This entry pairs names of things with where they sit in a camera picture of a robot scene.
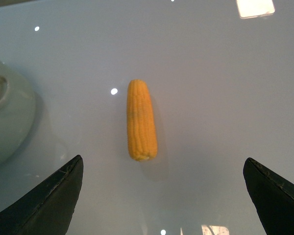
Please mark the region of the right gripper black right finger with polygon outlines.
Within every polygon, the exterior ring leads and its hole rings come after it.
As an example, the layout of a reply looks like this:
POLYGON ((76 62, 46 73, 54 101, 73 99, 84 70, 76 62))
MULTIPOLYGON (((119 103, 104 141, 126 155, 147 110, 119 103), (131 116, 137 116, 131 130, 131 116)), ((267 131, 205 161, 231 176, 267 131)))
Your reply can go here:
POLYGON ((248 194, 268 235, 294 235, 294 184, 253 158, 243 167, 248 194))

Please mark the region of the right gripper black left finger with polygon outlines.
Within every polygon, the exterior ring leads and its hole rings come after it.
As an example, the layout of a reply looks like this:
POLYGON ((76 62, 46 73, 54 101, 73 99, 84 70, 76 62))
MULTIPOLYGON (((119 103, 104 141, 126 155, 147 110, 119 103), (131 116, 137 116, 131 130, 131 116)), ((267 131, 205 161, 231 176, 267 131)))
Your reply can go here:
POLYGON ((64 235, 82 187, 77 155, 18 201, 0 212, 0 235, 64 235))

